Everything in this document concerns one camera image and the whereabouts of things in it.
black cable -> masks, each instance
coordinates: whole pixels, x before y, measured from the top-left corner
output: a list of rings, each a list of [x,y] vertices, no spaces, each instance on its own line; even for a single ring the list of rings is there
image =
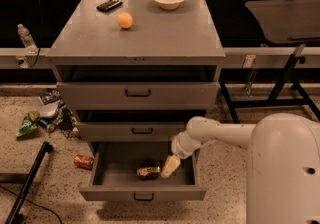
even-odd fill
[[[0,185],[0,188],[2,188],[3,190],[5,190],[5,191],[9,192],[9,193],[10,193],[10,194],[12,194],[12,195],[19,196],[18,194],[16,194],[16,193],[12,192],[11,190],[9,190],[9,189],[7,189],[7,188],[3,187],[2,185]],[[46,210],[46,211],[51,212],[52,214],[54,214],[54,215],[58,218],[59,223],[60,223],[60,224],[63,224],[63,222],[62,222],[62,220],[61,220],[60,216],[59,216],[56,212],[54,212],[53,210],[51,210],[51,209],[49,209],[49,208],[47,208],[47,207],[45,207],[45,206],[42,206],[42,205],[36,204],[36,203],[34,203],[34,202],[32,202],[32,201],[30,201],[30,200],[28,200],[28,199],[25,199],[25,201],[27,201],[28,203],[30,203],[30,204],[32,204],[32,205],[35,205],[35,206],[37,206],[37,207],[39,207],[39,208],[43,209],[43,210]]]
[[[40,55],[40,51],[41,51],[41,41],[42,41],[42,31],[43,31],[43,14],[42,14],[42,10],[41,10],[41,0],[38,0],[38,7],[39,7],[40,19],[41,19],[40,36],[39,36],[39,47],[38,47],[38,53],[37,53],[36,59],[34,60],[33,64],[30,65],[30,68],[34,67],[34,65],[37,64],[38,58],[39,58],[39,55]]]

snack bag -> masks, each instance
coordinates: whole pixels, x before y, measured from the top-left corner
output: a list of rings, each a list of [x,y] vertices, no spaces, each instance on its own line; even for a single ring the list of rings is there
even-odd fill
[[[39,115],[40,114],[38,111],[28,112],[23,118],[19,131],[16,134],[16,137],[20,138],[37,130]]]

floor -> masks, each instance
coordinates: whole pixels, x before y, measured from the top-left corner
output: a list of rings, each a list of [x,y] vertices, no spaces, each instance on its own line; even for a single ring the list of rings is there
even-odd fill
[[[261,98],[270,91],[269,85],[254,86],[253,98]],[[242,86],[229,87],[233,99],[246,99]],[[307,88],[320,107],[320,89]],[[283,93],[291,95],[286,88]],[[67,138],[59,130],[48,134],[38,130],[23,140],[15,134],[25,113],[40,110],[38,96],[43,88],[0,88],[0,173],[29,171],[42,143],[48,141],[54,151],[43,160],[27,199],[56,212],[64,224],[73,223],[148,223],[148,224],[244,224],[246,221],[246,151],[216,142],[203,148],[199,157],[201,185],[207,188],[203,201],[177,202],[87,202],[78,191],[86,186],[91,171],[74,166],[77,154],[91,155],[81,139]],[[307,107],[243,109],[239,118],[243,123],[257,123],[276,112],[294,113],[316,120]],[[208,117],[220,122],[231,122],[224,99],[218,95]],[[21,185],[1,184],[19,193]],[[0,223],[4,223],[16,196],[0,188]],[[24,223],[59,223],[51,212],[25,202],[21,208]]]

bottle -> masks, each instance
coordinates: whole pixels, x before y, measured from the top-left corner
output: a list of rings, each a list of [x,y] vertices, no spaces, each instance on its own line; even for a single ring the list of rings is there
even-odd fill
[[[21,41],[23,42],[29,53],[37,53],[37,46],[33,41],[32,35],[30,34],[29,30],[22,24],[18,25],[18,35],[20,36]]]

drawer handle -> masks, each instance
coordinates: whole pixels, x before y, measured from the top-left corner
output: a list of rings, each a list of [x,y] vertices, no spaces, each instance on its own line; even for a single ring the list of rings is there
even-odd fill
[[[145,92],[141,92],[141,91],[129,91],[128,89],[125,90],[125,95],[127,97],[149,97],[151,95],[151,90],[148,89]]]
[[[139,198],[139,196],[137,196],[136,193],[133,194],[133,198],[134,198],[134,200],[136,200],[136,201],[152,201],[152,200],[154,199],[154,193],[153,193],[153,192],[151,193],[150,198],[147,198],[147,197],[145,196],[145,194],[142,195],[142,196],[143,196],[143,197]]]
[[[131,132],[133,134],[151,134],[153,132],[153,128],[132,128]]]

